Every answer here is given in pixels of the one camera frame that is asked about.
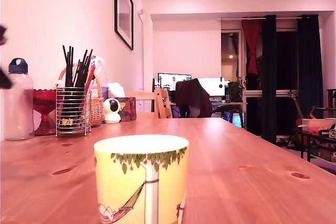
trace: floor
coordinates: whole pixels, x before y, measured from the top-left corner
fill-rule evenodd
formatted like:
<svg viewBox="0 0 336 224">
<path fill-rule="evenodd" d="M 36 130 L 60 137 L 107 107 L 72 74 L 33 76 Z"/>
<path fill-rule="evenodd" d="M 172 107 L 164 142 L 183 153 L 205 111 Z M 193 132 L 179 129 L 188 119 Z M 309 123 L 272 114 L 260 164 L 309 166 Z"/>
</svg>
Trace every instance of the floor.
<svg viewBox="0 0 336 224">
<path fill-rule="evenodd" d="M 287 150 L 288 152 L 300 157 L 301 156 L 301 152 L 300 151 L 294 151 L 294 150 L 289 150 L 286 149 L 286 147 L 282 147 L 283 149 Z M 303 154 L 304 160 L 307 160 L 307 152 L 305 152 Z M 320 157 L 315 157 L 315 156 L 311 156 L 310 158 L 310 162 L 314 165 L 319 166 L 320 168 L 332 173 L 336 175 L 336 162 L 329 162 L 323 158 Z"/>
</svg>

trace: clear plastic bottle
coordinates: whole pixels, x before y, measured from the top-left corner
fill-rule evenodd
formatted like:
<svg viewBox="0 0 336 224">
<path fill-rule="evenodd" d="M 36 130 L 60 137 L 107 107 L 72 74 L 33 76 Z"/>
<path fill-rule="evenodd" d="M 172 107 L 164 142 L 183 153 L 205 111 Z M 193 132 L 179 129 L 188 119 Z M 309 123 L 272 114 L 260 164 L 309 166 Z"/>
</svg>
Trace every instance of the clear plastic bottle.
<svg viewBox="0 0 336 224">
<path fill-rule="evenodd" d="M 13 86 L 4 93 L 5 139 L 10 141 L 29 139 L 34 137 L 34 83 L 28 75 L 28 64 L 24 59 L 13 59 L 8 68 Z"/>
<path fill-rule="evenodd" d="M 99 78 L 99 82 L 101 85 L 101 89 L 103 92 L 103 96 L 104 96 L 104 100 L 106 100 L 109 97 L 108 94 L 108 82 L 109 82 L 109 78 L 108 78 L 108 73 L 107 73 L 107 68 L 105 65 L 105 61 L 96 56 L 96 53 L 93 52 L 93 55 L 91 57 L 91 65 L 95 65 L 95 70 L 94 70 L 94 74 L 98 76 Z M 97 85 L 96 83 L 94 83 L 94 85 L 92 86 L 92 89 L 97 89 Z"/>
</svg>

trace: yellow mug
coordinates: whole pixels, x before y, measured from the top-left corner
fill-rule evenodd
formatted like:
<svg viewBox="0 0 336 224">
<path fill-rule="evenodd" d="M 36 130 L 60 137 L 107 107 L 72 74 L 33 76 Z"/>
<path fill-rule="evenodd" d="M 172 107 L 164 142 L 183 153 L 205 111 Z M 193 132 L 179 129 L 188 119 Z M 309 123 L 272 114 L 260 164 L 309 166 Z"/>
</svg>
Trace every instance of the yellow mug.
<svg viewBox="0 0 336 224">
<path fill-rule="evenodd" d="M 105 139 L 94 148 L 102 224 L 181 224 L 188 140 L 170 135 Z"/>
</svg>

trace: wooden chair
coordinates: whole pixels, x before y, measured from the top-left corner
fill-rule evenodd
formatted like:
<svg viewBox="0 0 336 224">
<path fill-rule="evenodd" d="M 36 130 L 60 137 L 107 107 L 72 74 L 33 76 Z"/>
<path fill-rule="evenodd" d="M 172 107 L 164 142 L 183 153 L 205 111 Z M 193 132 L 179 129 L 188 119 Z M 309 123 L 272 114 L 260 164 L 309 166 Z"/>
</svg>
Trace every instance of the wooden chair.
<svg viewBox="0 0 336 224">
<path fill-rule="evenodd" d="M 153 92 L 125 91 L 125 97 L 135 97 L 137 101 L 154 101 L 154 112 L 137 111 L 138 118 L 159 118 L 156 95 Z"/>
<path fill-rule="evenodd" d="M 135 97 L 137 101 L 154 101 L 154 112 L 137 111 L 138 118 L 173 118 L 167 89 L 157 88 L 155 92 L 125 91 L 125 97 Z M 166 107 L 162 98 L 168 101 Z"/>
<path fill-rule="evenodd" d="M 173 118 L 172 108 L 170 106 L 170 101 L 169 101 L 168 90 L 156 88 L 155 94 L 156 94 L 156 99 L 157 99 L 157 105 L 159 107 L 160 118 Z M 162 99 L 165 100 L 166 107 L 164 107 Z"/>
</svg>

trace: framed picture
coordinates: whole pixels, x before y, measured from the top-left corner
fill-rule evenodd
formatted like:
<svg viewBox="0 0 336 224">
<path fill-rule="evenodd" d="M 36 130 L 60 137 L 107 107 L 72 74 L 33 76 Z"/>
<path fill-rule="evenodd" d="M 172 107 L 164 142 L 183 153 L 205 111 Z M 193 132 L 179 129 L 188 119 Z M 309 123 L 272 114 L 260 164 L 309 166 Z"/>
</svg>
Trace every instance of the framed picture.
<svg viewBox="0 0 336 224">
<path fill-rule="evenodd" d="M 133 50 L 132 0 L 114 0 L 114 31 Z"/>
</svg>

